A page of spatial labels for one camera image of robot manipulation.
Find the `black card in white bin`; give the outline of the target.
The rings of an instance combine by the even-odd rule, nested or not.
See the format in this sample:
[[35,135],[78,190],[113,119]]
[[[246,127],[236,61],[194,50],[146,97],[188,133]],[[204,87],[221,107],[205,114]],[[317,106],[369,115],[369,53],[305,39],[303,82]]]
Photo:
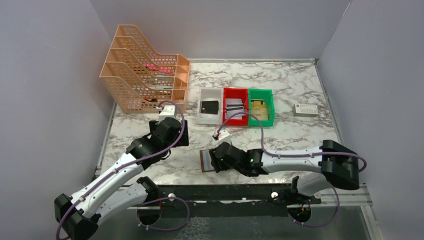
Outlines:
[[200,102],[200,113],[201,114],[210,114],[217,115],[220,109],[220,104],[218,100],[208,100]]

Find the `red plastic bin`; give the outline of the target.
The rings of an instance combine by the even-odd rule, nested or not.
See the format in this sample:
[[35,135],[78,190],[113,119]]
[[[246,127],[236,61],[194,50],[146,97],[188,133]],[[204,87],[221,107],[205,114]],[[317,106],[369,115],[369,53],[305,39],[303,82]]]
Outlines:
[[[224,88],[222,106],[222,122],[225,122],[235,113],[249,112],[248,90],[246,88]],[[227,125],[247,126],[248,116],[245,114],[234,116],[229,119]]]

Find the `small white card box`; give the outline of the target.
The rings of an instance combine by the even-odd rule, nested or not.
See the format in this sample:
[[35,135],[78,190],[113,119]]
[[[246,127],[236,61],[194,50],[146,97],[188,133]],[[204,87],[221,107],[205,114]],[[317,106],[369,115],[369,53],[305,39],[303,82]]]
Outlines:
[[315,104],[296,103],[293,105],[293,115],[295,117],[316,117],[319,115],[319,109]]

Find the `white cards in red bin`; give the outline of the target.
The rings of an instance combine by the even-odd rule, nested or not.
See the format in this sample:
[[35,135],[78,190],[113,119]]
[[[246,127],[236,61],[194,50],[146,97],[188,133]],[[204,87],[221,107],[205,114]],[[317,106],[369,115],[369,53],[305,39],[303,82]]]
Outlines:
[[229,119],[235,113],[245,112],[245,105],[241,98],[225,99],[225,118]]

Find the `gold cards in green bin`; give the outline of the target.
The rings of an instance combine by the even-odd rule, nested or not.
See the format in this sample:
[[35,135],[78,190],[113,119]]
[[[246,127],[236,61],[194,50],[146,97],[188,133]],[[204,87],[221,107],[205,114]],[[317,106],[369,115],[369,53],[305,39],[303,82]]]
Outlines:
[[252,99],[250,103],[251,113],[260,121],[267,121],[269,119],[268,107],[264,99]]

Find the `green plastic bin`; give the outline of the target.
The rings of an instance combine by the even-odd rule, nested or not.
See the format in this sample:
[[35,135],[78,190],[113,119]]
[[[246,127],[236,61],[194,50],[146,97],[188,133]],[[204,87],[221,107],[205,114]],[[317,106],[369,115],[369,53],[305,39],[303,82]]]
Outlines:
[[272,127],[275,121],[274,95],[271,89],[248,89],[249,112],[255,115],[263,127]]

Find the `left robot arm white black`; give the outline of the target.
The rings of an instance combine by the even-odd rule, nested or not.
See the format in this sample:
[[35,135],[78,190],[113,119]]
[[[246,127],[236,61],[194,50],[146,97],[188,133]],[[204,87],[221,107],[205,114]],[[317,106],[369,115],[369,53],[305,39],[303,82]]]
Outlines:
[[60,194],[54,200],[58,222],[55,237],[87,240],[108,218],[133,205],[159,204],[159,187],[149,178],[141,177],[128,189],[119,191],[127,181],[151,165],[165,160],[180,142],[188,146],[187,120],[166,117],[150,133],[134,139],[125,152],[106,172],[81,190],[68,196]]

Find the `white plastic bin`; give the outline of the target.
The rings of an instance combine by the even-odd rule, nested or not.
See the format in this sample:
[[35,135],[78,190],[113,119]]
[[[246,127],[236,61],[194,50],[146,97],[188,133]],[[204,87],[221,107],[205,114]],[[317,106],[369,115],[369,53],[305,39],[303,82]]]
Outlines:
[[223,118],[223,88],[200,87],[197,103],[197,123],[220,125]]

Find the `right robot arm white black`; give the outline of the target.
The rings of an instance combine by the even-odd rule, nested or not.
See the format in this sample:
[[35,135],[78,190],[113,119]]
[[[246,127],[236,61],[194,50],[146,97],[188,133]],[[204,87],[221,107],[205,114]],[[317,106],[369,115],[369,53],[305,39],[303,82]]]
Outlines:
[[324,140],[321,146],[305,150],[277,151],[262,148],[244,151],[227,142],[208,150],[215,172],[236,170],[247,177],[258,177],[277,172],[307,172],[293,178],[292,191],[311,197],[331,187],[358,190],[359,173],[366,161],[356,152],[333,141]]

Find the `peach plastic file organizer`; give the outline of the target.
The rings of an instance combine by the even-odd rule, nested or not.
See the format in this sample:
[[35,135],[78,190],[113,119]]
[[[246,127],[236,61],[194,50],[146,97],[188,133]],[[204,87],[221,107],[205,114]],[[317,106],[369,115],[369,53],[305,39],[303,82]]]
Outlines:
[[[144,64],[168,67],[172,74],[154,75]],[[190,67],[181,54],[158,53],[136,25],[120,24],[99,77],[124,113],[153,113],[163,100],[185,112]]]

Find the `brown leather card holder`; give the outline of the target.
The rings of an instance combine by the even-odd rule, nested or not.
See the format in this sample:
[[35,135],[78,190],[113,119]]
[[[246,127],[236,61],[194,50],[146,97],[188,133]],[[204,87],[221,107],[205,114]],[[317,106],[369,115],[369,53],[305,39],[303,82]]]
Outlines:
[[200,150],[200,164],[201,164],[201,171],[203,173],[215,171],[211,162],[212,162],[212,159],[211,159],[209,151],[206,149]]

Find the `black mounting rail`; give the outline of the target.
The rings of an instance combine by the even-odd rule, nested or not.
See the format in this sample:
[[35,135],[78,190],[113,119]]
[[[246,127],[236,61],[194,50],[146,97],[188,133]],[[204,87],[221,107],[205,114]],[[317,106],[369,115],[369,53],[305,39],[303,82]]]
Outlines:
[[289,183],[159,185],[159,203],[136,205],[136,217],[153,223],[160,218],[287,217],[287,207],[318,205],[314,196],[294,195]]

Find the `pink item in organizer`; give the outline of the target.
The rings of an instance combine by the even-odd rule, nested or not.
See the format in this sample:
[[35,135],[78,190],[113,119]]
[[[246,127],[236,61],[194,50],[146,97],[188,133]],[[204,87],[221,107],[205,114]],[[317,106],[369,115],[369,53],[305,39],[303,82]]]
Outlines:
[[144,67],[153,75],[170,75],[173,73],[172,69],[166,66],[158,66],[154,63],[145,63]]

